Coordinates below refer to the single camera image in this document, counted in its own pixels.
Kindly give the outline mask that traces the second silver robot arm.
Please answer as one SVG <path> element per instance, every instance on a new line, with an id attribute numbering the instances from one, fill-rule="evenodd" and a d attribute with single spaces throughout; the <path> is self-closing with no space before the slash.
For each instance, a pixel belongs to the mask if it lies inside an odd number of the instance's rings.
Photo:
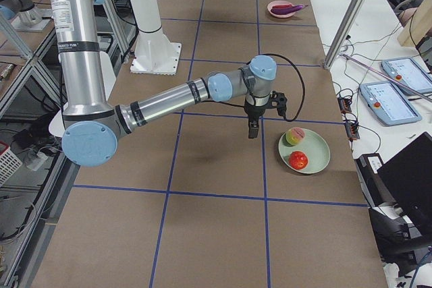
<path id="1" fill-rule="evenodd" d="M 1 0 L 1 14 L 7 20 L 15 18 L 20 12 L 27 12 L 33 8 L 32 0 Z"/>

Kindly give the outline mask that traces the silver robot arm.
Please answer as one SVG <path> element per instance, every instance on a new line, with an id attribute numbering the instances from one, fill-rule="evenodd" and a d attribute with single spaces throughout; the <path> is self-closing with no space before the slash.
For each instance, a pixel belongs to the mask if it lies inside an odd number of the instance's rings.
<path id="1" fill-rule="evenodd" d="M 243 96 L 248 135 L 257 136 L 257 119 L 270 104 L 277 74 L 272 58 L 258 55 L 234 71 L 213 72 L 144 100 L 115 104 L 121 93 L 131 98 L 138 89 L 128 90 L 126 77 L 120 74 L 112 93 L 105 93 L 95 0 L 50 2 L 67 92 L 61 146 L 71 162 L 83 167 L 102 165 L 116 153 L 119 140 L 136 128 L 207 100 L 223 102 Z"/>

